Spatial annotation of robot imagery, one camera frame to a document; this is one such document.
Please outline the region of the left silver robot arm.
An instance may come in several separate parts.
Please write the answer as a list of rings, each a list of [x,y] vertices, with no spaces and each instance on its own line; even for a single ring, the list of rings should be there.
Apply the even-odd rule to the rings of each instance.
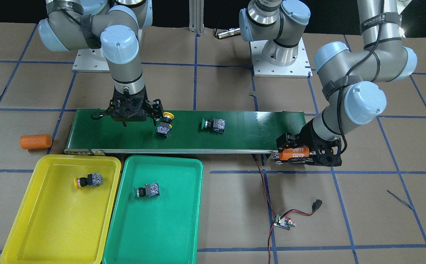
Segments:
[[[402,80],[414,72],[417,55],[402,45],[396,1],[359,0],[357,6],[363,50],[352,52],[335,41],[316,52],[313,63],[329,105],[298,134],[277,138],[277,164],[340,166],[345,135],[386,108],[386,96],[376,83]],[[263,55],[268,62],[288,66],[294,59],[285,53],[297,50],[310,13],[299,0],[251,0],[240,10],[239,28],[246,42],[267,41]]]

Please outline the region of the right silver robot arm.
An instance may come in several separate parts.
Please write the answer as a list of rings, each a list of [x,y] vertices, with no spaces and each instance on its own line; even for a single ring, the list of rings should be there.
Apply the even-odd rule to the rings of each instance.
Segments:
[[[151,0],[47,0],[48,17],[39,22],[39,35],[50,51],[101,50],[114,82],[113,98],[99,120],[143,122],[163,117],[161,100],[149,101],[138,31],[152,25]]]

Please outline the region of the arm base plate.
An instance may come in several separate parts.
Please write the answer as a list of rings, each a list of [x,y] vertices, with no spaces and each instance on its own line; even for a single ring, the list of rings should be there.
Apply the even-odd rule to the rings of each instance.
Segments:
[[[123,25],[107,27],[100,35],[101,48],[79,50],[73,69],[78,72],[111,72],[115,79],[136,79],[142,73],[137,31]]]
[[[297,49],[297,55],[293,63],[289,66],[277,66],[266,60],[262,50],[265,47],[266,40],[250,42],[250,56],[253,62],[253,71],[255,77],[294,77],[307,78],[312,77],[312,70],[308,59],[307,51],[303,39],[300,39]]]

